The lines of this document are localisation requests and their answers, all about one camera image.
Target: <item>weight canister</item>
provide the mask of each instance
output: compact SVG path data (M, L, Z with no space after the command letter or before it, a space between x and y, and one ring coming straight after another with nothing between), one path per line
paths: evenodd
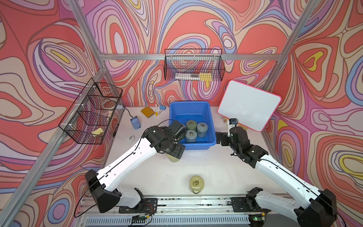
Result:
M187 143L194 143L197 141L197 132L193 129L189 129L185 135L185 141Z
M197 130L197 122L190 120L187 122L187 130L192 129L194 131Z
M197 134L198 134L198 137L204 138L207 135L207 131L208 131L208 125L206 123L200 122L197 125Z
M198 194L204 188L204 180L200 176L193 176L189 180L189 188L194 194Z

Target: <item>patterned wall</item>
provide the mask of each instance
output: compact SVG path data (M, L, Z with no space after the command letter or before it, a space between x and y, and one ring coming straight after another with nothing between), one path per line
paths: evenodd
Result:
M0 209L97 70L63 0L0 1ZM99 169L110 139L94 146L67 137L13 226L70 226L83 175Z
M109 61L107 65L119 63ZM133 61L130 69L109 67L109 70L114 75L115 84L124 89L122 99L129 106L153 106L155 102L169 106L173 101L208 101L212 106L219 106L230 80L261 88L275 61L230 63L231 72L226 72L222 81L165 81L164 61Z
M305 0L88 0L82 9L103 53L214 47L224 53L280 53L305 5ZM203 100L217 106L229 80L260 88L274 61L225 61L222 82L165 81L163 63L109 61L106 65L125 90L127 105Z
M351 227L363 226L362 37L362 1L323 0L270 88L282 102L266 126L282 163L334 192Z

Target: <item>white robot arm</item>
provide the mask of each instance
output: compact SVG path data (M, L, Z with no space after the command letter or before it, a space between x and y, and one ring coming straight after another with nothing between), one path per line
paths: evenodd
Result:
M255 187L246 195L248 208L273 210L295 220L301 227L330 227L337 218L335 195L327 189L321 191L308 184L260 146L250 144L244 129L231 127L236 122L236 119L229 120L229 133L216 132L217 143L230 146L235 156L269 176L295 199L286 199ZM86 180L99 211L104 213L114 206L139 206L143 195L138 189L125 190L117 186L127 174L156 153L162 151L180 159L185 146L179 142L185 133L186 129L178 121L168 127L150 127L131 149L113 163L98 172L87 172Z
M233 154L252 168L258 169L285 189L295 200L272 195L253 188L246 195L250 210L265 208L287 216L301 227L330 227L337 219L334 193L308 184L278 163L263 148L250 144L246 130L236 127L238 120L229 119L229 133L216 132L217 143L230 146Z
M126 190L117 186L133 169L156 153L164 152L180 159L185 146L179 142L185 133L186 128L178 121L168 127L152 126L116 161L97 172L88 171L86 181L99 211L104 213L114 206L134 208L143 198L142 193L136 188Z

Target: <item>wire mesh basket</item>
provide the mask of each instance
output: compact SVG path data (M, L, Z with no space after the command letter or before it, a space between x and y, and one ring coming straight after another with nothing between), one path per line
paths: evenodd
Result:
M69 122L63 123L69 109L59 124L59 127L78 144L102 144L122 96L121 88L108 83L95 83L93 80L87 84L90 82L91 85L83 88L82 91L87 94L72 118Z
M112 117L113 109L99 109L94 105L89 96L86 96L77 112L88 125L105 126L108 125Z
M222 81L221 49L165 49L165 80Z

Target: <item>gray weight canister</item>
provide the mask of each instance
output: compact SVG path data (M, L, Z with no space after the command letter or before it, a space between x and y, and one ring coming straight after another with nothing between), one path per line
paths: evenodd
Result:
M208 131L208 125L206 123L200 122L197 125L198 137L204 138L207 135L207 131Z
M187 130L193 129L194 131L197 130L197 122L190 120L187 122Z
M185 135L185 141L187 143L194 143L197 141L197 132L193 129L189 129Z

